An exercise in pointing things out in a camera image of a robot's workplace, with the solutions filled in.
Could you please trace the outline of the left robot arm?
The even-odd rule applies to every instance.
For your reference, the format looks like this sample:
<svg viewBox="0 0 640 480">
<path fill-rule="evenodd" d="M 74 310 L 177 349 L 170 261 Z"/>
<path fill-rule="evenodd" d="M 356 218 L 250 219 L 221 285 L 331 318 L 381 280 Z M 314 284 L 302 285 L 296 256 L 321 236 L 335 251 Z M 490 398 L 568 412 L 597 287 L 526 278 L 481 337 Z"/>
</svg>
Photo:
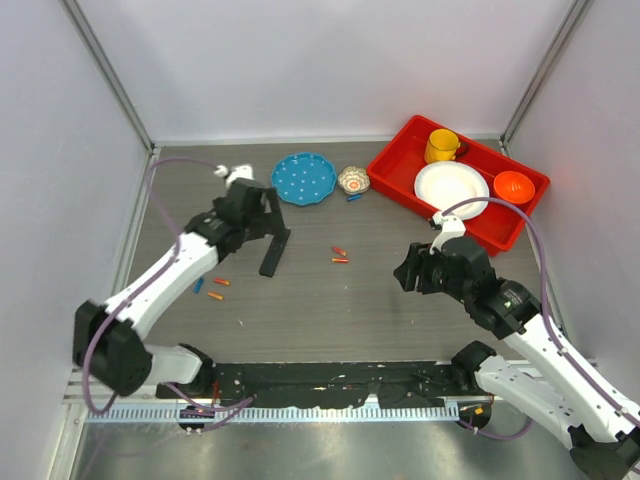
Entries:
<svg viewBox="0 0 640 480">
<path fill-rule="evenodd" d="M 145 338 L 192 283 L 249 241 L 270 237 L 259 273 L 273 276 L 289 236 L 275 189 L 251 179 L 233 181 L 141 277 L 111 298 L 87 300 L 76 310 L 72 359 L 83 380 L 96 379 L 121 397 L 166 383 L 190 398 L 205 397 L 213 385 L 209 356 L 186 344 L 147 345 Z"/>
</svg>

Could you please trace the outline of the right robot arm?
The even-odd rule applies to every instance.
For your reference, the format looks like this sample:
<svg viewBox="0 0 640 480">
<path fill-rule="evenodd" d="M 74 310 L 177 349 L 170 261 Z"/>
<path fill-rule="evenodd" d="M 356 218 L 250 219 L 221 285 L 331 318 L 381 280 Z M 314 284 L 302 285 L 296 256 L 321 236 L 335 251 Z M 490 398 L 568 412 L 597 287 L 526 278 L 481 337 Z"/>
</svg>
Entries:
<svg viewBox="0 0 640 480">
<path fill-rule="evenodd" d="M 590 479 L 623 479 L 639 464 L 639 405 L 608 382 L 552 322 L 523 285 L 500 278 L 485 250 L 462 236 L 440 247 L 413 243 L 394 271 L 406 292 L 443 293 L 518 352 L 541 375 L 520 372 L 487 345 L 458 352 L 457 391 L 480 389 L 518 408 L 556 437 Z"/>
</svg>

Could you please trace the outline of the black remote control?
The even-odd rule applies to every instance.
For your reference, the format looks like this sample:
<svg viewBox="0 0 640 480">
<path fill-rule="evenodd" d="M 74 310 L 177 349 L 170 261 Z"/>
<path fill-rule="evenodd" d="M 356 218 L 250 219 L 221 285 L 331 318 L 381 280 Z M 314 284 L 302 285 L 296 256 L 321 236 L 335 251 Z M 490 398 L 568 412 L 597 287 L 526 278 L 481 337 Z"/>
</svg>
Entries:
<svg viewBox="0 0 640 480">
<path fill-rule="evenodd" d="M 272 278 L 275 275 L 290 235 L 291 230 L 285 228 L 282 232 L 273 236 L 259 269 L 261 276 Z"/>
</svg>

